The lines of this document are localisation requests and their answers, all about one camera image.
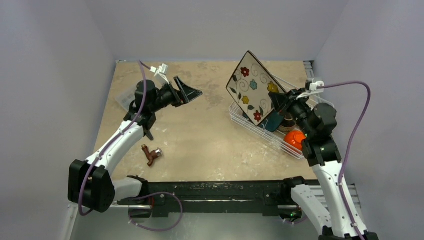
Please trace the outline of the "dark teal plate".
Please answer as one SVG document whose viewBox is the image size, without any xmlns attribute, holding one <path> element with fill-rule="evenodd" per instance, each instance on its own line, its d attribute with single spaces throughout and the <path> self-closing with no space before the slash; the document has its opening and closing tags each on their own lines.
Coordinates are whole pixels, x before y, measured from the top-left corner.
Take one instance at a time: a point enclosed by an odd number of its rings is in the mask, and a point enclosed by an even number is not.
<svg viewBox="0 0 424 240">
<path fill-rule="evenodd" d="M 275 132 L 282 124 L 284 117 L 279 115 L 275 110 L 272 110 L 267 117 L 263 117 L 260 112 L 254 112 L 254 122 L 257 123 L 256 115 L 262 120 L 262 122 L 256 127 L 264 129 L 268 132 Z"/>
</svg>

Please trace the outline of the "brown glazed bowl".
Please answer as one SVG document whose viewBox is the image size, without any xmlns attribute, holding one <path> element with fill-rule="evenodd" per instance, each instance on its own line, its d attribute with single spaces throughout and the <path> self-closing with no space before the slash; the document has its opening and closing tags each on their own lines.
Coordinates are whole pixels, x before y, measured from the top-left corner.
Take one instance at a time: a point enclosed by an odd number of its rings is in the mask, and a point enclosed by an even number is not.
<svg viewBox="0 0 424 240">
<path fill-rule="evenodd" d="M 296 122 L 290 114 L 286 114 L 278 127 L 278 131 L 287 134 L 296 128 Z"/>
</svg>

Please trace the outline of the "square floral plate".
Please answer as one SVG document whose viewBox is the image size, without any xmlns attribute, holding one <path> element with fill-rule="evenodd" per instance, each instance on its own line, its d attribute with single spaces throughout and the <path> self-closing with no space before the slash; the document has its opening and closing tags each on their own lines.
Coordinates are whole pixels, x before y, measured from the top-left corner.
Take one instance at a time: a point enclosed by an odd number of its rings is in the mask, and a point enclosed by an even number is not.
<svg viewBox="0 0 424 240">
<path fill-rule="evenodd" d="M 287 92 L 249 50 L 232 73 L 226 90 L 255 126 L 264 122 L 274 110 L 269 93 Z"/>
</svg>

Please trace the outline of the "orange bowl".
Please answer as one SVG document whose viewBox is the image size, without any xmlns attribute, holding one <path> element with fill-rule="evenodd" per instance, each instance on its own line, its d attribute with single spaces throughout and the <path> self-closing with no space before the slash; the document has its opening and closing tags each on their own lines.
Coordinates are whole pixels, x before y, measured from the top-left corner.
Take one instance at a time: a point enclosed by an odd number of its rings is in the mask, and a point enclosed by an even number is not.
<svg viewBox="0 0 424 240">
<path fill-rule="evenodd" d="M 302 141 L 306 139 L 306 136 L 299 130 L 292 130 L 288 132 L 284 137 L 284 142 L 289 145 L 290 148 L 302 151 Z"/>
</svg>

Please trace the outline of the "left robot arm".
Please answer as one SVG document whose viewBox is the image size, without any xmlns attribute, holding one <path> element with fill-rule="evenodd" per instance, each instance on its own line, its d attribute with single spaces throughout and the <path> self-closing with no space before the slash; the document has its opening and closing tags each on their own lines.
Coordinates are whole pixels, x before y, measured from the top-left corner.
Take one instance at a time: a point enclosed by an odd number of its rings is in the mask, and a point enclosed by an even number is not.
<svg viewBox="0 0 424 240">
<path fill-rule="evenodd" d="M 68 172 L 67 198 L 80 208 L 104 213 L 112 203 L 131 199 L 138 205 L 149 199 L 147 181 L 138 176 L 112 180 L 112 173 L 129 150 L 143 137 L 151 135 L 156 112 L 168 106 L 186 105 L 203 95 L 199 89 L 186 85 L 178 76 L 174 82 L 156 87 L 152 80 L 136 85 L 135 99 L 130 103 L 123 122 L 112 137 L 85 160 L 74 160 Z"/>
</svg>

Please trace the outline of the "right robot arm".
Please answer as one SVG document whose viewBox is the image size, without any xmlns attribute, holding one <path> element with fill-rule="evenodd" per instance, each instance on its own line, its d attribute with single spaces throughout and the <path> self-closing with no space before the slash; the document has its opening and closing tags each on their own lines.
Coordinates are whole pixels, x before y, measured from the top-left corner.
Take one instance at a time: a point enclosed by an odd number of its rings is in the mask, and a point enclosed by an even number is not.
<svg viewBox="0 0 424 240">
<path fill-rule="evenodd" d="M 320 240 L 377 240 L 368 230 L 349 193 L 343 173 L 343 161 L 332 132 L 337 126 L 336 109 L 328 103 L 308 105 L 302 92 L 270 92 L 276 112 L 292 116 L 305 135 L 302 154 L 312 168 L 324 195 L 326 206 L 311 193 L 310 187 L 298 181 L 281 189 L 288 204 L 296 203 L 315 227 Z"/>
</svg>

